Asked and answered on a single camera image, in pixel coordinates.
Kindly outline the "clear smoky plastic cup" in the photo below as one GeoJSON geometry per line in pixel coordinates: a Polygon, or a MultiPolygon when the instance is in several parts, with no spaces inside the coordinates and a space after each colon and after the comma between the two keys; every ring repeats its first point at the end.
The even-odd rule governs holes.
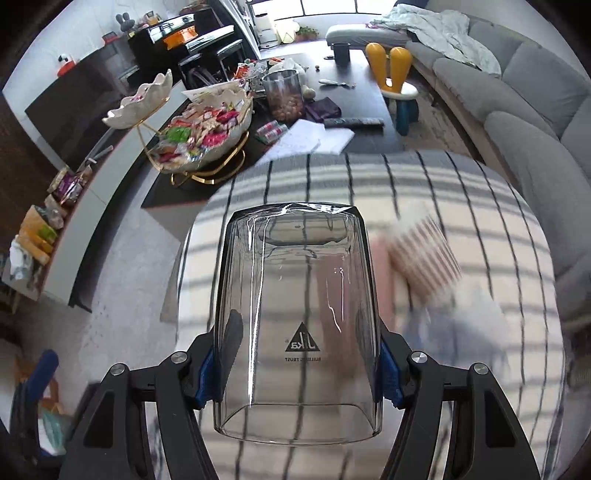
{"type": "Polygon", "coordinates": [[[380,340],[365,223],[353,206],[260,205],[226,226],[214,330],[243,324],[242,344],[214,427],[222,435],[276,445],[365,441],[382,428],[380,340]],[[363,269],[373,311],[356,314],[363,363],[346,375],[322,344],[315,273],[329,254],[363,269]]]}

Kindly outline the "pink and white cup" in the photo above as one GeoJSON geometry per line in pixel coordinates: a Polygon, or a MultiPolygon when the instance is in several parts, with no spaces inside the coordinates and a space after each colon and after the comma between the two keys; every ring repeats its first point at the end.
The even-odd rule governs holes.
{"type": "MultiPolygon", "coordinates": [[[[394,313],[394,266],[388,240],[383,236],[370,239],[370,262],[376,290],[377,308],[386,326],[397,328],[394,313]]],[[[318,312],[322,322],[322,344],[335,368],[352,374],[363,363],[356,341],[356,314],[373,311],[367,294],[363,269],[346,254],[329,254],[318,261],[315,273],[318,312]]]]}

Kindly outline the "dark cup on table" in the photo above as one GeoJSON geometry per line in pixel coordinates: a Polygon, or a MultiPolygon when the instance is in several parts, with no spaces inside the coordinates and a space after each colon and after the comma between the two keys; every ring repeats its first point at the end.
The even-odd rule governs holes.
{"type": "Polygon", "coordinates": [[[348,66],[349,63],[351,63],[351,54],[349,54],[350,49],[351,44],[348,42],[335,42],[332,44],[332,52],[334,52],[335,64],[342,68],[348,66]]]}

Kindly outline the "clear bluish plastic bottle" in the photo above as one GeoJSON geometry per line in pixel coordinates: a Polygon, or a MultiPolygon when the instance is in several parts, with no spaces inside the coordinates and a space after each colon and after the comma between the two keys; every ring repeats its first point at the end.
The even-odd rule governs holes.
{"type": "Polygon", "coordinates": [[[509,371],[509,322],[490,293],[470,281],[430,298],[413,312],[403,336],[441,364],[467,368],[475,363],[493,372],[509,371]]]}

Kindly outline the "plaid checkered blanket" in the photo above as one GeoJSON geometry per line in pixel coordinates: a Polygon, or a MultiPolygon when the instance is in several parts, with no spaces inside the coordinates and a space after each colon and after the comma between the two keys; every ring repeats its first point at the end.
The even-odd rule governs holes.
{"type": "Polygon", "coordinates": [[[173,479],[551,479],[554,268],[526,200],[441,150],[252,167],[193,221],[173,479]]]}

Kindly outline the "grey tv console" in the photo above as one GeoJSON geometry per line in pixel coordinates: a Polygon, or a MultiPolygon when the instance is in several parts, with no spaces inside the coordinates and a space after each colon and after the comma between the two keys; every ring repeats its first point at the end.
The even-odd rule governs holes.
{"type": "Polygon", "coordinates": [[[145,160],[143,147],[154,137],[153,129],[165,123],[186,102],[182,82],[173,85],[168,101],[148,117],[140,130],[112,130],[97,146],[102,151],[113,147],[99,162],[96,173],[80,194],[66,226],[61,231],[50,263],[44,269],[40,296],[67,306],[77,304],[83,278],[89,273],[92,256],[99,248],[99,236],[115,207],[116,198],[124,193],[125,184],[145,160]]]}

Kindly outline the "snack packets pile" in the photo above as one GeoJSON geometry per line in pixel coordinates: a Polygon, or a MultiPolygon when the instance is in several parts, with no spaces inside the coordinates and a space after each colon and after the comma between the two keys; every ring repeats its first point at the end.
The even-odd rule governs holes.
{"type": "Polygon", "coordinates": [[[87,159],[73,171],[58,171],[48,186],[42,205],[32,205],[9,249],[9,278],[33,283],[53,256],[58,239],[74,206],[91,180],[94,162],[87,159]]]}

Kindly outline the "grey sectional sofa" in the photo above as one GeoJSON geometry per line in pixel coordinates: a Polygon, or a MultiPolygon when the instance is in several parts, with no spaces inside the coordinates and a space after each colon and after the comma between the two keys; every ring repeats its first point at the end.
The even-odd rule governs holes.
{"type": "Polygon", "coordinates": [[[524,196],[541,223],[569,333],[590,324],[590,82],[528,37],[472,17],[469,35],[499,60],[497,77],[449,59],[406,30],[329,27],[327,42],[407,48],[485,163],[524,196]]]}

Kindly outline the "snack filled shell bowl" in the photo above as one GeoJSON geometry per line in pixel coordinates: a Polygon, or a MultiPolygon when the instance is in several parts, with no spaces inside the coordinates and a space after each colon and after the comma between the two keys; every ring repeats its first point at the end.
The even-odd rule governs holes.
{"type": "Polygon", "coordinates": [[[145,147],[158,173],[178,187],[188,180],[219,184],[245,165],[243,147],[252,125],[253,98],[245,82],[233,80],[183,93],[189,103],[155,132],[145,147]]]}

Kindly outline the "black television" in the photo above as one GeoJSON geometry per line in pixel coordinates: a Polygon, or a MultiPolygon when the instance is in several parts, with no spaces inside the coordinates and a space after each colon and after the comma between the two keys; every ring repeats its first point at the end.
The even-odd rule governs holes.
{"type": "Polygon", "coordinates": [[[135,71],[128,41],[117,39],[55,80],[26,114],[58,157],[76,169],[106,133],[107,111],[131,93],[126,77],[135,71]]]}

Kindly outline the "empty white shell bowl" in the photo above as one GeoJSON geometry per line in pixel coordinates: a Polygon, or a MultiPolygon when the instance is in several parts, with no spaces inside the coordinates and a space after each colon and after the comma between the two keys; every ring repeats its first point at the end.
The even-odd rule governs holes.
{"type": "Polygon", "coordinates": [[[109,110],[102,122],[109,128],[125,130],[149,118],[169,98],[172,72],[159,73],[151,83],[142,83],[133,96],[124,97],[116,109],[109,110]]]}

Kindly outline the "black remote control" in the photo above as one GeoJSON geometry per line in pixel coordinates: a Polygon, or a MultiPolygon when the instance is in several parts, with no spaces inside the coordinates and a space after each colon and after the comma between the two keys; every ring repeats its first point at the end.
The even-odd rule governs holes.
{"type": "Polygon", "coordinates": [[[380,118],[328,118],[324,120],[325,128],[383,129],[385,122],[380,118]]]}

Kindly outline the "white papers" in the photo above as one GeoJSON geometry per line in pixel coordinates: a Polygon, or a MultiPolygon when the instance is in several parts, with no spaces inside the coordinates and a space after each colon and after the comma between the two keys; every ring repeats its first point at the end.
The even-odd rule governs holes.
{"type": "Polygon", "coordinates": [[[341,154],[355,137],[348,128],[325,128],[320,123],[300,119],[294,123],[256,162],[257,165],[301,154],[341,154]]]}

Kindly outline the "purple cloth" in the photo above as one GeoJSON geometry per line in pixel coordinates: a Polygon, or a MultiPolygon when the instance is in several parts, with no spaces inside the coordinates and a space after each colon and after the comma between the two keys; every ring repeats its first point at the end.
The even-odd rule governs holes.
{"type": "Polygon", "coordinates": [[[327,119],[341,117],[341,108],[329,97],[304,103],[304,118],[308,121],[322,123],[327,119]]]}

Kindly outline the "yellow rabbit ear stool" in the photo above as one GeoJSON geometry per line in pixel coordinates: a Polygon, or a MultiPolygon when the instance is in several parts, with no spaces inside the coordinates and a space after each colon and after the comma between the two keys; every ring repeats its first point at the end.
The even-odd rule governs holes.
{"type": "Polygon", "coordinates": [[[370,70],[387,100],[396,104],[396,130],[407,136],[410,125],[419,119],[418,89],[407,78],[413,64],[413,55],[404,47],[394,47],[387,52],[377,42],[365,47],[370,70]]]}

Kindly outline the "clear jar of nuts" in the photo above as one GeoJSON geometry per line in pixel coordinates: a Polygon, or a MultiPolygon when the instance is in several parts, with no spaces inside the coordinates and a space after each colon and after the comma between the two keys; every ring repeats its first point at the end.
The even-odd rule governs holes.
{"type": "Polygon", "coordinates": [[[304,114],[300,78],[294,69],[279,70],[263,76],[263,88],[273,118],[294,123],[304,114]]]}

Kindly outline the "black piano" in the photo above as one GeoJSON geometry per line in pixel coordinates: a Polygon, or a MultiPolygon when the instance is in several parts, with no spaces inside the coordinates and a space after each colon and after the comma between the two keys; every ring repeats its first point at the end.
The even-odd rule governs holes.
{"type": "Polygon", "coordinates": [[[235,21],[221,9],[205,6],[147,26],[128,38],[135,71],[131,85],[148,82],[170,71],[188,87],[232,77],[246,59],[246,42],[235,21]]]}

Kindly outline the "light green blanket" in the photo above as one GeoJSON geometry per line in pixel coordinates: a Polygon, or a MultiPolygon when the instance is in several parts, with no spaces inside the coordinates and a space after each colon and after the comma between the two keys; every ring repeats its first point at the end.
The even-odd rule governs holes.
{"type": "Polygon", "coordinates": [[[502,74],[499,60],[469,35],[469,23],[469,17],[459,11],[434,12],[402,3],[370,22],[378,28],[411,32],[420,43],[445,57],[499,77],[502,74]]]}

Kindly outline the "potted green plant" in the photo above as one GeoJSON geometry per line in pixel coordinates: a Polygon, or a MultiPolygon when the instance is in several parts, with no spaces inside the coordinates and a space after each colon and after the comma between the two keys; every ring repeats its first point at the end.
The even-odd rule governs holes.
{"type": "Polygon", "coordinates": [[[295,40],[297,42],[318,40],[318,30],[302,25],[295,33],[295,40]]]}

